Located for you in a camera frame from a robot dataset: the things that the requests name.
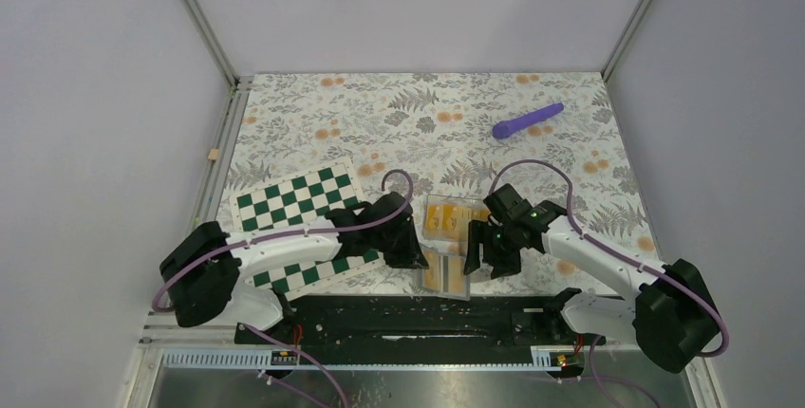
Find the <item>clear acrylic card box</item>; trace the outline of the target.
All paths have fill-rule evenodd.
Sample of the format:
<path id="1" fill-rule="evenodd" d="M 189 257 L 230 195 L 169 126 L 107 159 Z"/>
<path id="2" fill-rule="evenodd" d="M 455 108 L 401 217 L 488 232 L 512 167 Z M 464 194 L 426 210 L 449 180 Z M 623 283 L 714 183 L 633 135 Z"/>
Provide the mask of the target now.
<path id="1" fill-rule="evenodd" d="M 484 222 L 490 214 L 480 199 L 429 195 L 424 206 L 422 235 L 427 240 L 465 243 L 470 223 Z"/>

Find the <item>grey card holder wallet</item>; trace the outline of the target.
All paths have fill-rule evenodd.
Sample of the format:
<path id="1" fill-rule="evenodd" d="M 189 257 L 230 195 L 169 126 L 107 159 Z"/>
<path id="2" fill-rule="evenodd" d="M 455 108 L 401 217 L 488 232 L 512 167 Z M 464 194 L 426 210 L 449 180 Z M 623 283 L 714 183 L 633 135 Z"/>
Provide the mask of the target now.
<path id="1" fill-rule="evenodd" d="M 467 301 L 471 298 L 470 280 L 464 274 L 465 257 L 422 248 L 428 263 L 418 274 L 418 286 L 437 297 Z"/>

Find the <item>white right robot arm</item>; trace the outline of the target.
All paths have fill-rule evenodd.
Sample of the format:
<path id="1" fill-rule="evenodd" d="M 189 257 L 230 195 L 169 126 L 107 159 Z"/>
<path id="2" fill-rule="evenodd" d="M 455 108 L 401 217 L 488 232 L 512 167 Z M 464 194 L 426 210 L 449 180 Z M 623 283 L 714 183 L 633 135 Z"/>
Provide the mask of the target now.
<path id="1" fill-rule="evenodd" d="M 486 218 L 468 224 L 466 274 L 487 264 L 494 279 L 516 275 L 521 252 L 536 250 L 577 266 L 615 292 L 609 298 L 566 288 L 555 295 L 544 319 L 554 342 L 594 334 L 633 343 L 660 368 L 680 373 L 720 333 L 715 302 L 692 263 L 626 261 L 621 248 L 581 232 L 566 208 L 550 200 L 533 205 L 510 184 L 483 203 Z"/>

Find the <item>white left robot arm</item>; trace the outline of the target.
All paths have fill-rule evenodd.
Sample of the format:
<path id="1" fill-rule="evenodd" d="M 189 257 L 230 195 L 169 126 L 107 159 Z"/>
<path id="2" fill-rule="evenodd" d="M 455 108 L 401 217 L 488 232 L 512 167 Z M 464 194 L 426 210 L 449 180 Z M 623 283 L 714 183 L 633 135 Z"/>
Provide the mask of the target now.
<path id="1" fill-rule="evenodd" d="M 173 312 L 181 327 L 227 319 L 256 327 L 281 343 L 294 318 L 273 289 L 253 277 L 303 263 L 340 261 L 370 250 L 393 269 L 425 269 L 408 198 L 397 192 L 377 201 L 335 209 L 306 223 L 264 231 L 228 233 L 216 221 L 198 225 L 160 263 L 162 287 L 152 308 Z"/>

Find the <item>gold VIP card stack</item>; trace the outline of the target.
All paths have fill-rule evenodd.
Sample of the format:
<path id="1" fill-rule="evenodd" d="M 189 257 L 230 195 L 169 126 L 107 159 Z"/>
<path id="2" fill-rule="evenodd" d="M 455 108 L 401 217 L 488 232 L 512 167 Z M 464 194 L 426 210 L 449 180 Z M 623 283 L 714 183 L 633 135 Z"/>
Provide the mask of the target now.
<path id="1" fill-rule="evenodd" d="M 425 208 L 423 235 L 429 239 L 466 240 L 472 220 L 486 221 L 490 211 L 485 207 L 435 204 Z"/>

